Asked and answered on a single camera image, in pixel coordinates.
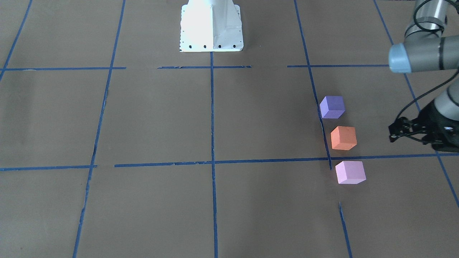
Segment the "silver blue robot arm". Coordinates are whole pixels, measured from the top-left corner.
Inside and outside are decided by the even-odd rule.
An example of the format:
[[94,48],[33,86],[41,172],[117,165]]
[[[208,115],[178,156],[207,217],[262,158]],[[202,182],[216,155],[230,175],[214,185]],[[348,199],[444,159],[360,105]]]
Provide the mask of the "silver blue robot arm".
[[[404,107],[389,125],[389,141],[407,137],[441,152],[459,149],[458,36],[443,37],[449,6],[458,10],[457,0],[417,0],[403,43],[389,50],[389,68],[395,73],[412,73],[454,69],[451,78],[421,94]],[[402,113],[418,99],[447,85],[440,95],[426,105],[415,119]]]

